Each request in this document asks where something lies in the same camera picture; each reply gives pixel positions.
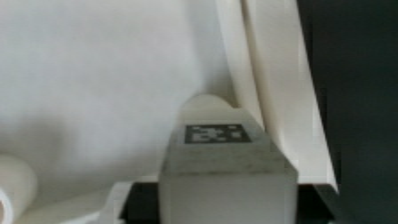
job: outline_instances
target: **white backdrop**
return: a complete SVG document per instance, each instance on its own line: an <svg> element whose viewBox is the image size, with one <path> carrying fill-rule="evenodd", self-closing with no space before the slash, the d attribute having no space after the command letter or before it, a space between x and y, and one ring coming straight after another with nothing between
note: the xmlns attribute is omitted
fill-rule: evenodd
<svg viewBox="0 0 398 224"><path fill-rule="evenodd" d="M182 103L235 104L214 0L0 1L0 151L36 205L157 172Z"/></svg>

